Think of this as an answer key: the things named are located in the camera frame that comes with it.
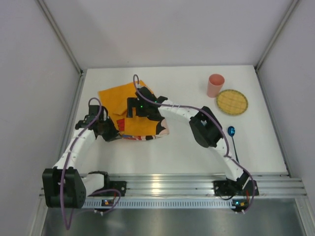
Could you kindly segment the orange cartoon print cloth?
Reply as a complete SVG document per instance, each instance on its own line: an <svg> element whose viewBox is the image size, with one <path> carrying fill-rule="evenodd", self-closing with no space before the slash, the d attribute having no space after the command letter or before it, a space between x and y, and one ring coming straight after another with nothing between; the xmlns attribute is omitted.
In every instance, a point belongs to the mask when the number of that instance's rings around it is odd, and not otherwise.
<svg viewBox="0 0 315 236"><path fill-rule="evenodd" d="M151 140L169 134L166 119L161 117L158 121L133 115L127 117L127 99L136 96L133 83L101 90L98 92L102 105L108 110L115 128L124 139Z"/></svg>

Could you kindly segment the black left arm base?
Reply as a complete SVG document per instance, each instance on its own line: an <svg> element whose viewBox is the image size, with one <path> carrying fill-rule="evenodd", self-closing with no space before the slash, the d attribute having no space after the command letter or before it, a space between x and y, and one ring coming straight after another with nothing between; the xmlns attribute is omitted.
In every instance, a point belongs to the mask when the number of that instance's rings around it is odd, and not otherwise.
<svg viewBox="0 0 315 236"><path fill-rule="evenodd" d="M126 181L115 181L111 180L108 185L106 185L104 188L101 188L94 193L92 193L90 196L93 197L118 197L119 194L116 191L113 191L113 189L119 191L122 197L126 194Z"/></svg>

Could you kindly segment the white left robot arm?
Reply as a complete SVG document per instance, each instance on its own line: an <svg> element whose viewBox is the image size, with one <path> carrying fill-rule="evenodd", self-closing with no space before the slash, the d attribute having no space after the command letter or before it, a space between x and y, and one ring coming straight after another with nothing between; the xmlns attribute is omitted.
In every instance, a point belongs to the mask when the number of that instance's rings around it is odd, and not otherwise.
<svg viewBox="0 0 315 236"><path fill-rule="evenodd" d="M65 152L52 167L42 174L47 207L81 208L87 196L106 194L110 191L109 174L92 171L85 177L79 168L88 160L88 151L97 137L110 142L118 139L119 132L105 107L89 105L89 112L79 120Z"/></svg>

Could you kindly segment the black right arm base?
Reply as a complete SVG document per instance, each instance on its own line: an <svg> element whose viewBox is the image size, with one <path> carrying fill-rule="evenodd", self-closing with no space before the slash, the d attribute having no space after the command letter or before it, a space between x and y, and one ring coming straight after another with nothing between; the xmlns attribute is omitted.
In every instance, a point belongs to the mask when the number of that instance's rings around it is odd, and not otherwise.
<svg viewBox="0 0 315 236"><path fill-rule="evenodd" d="M231 180L213 181L214 195L224 200L238 196L258 196L259 190L256 181L248 180L245 184L240 184Z"/></svg>

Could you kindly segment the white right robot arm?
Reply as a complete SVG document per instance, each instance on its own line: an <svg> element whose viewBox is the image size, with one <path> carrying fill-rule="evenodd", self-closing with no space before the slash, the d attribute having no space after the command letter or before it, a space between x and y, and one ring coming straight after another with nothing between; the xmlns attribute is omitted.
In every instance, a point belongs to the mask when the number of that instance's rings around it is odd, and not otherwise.
<svg viewBox="0 0 315 236"><path fill-rule="evenodd" d="M133 109L138 117L150 120L161 116L172 118L190 126L195 141L204 148L209 148L213 157L221 164L228 185L244 190L251 180L251 175L232 158L229 144L222 126L210 108L201 109L178 105L167 97L155 97L147 87L136 86L136 96L127 98L127 117L133 117Z"/></svg>

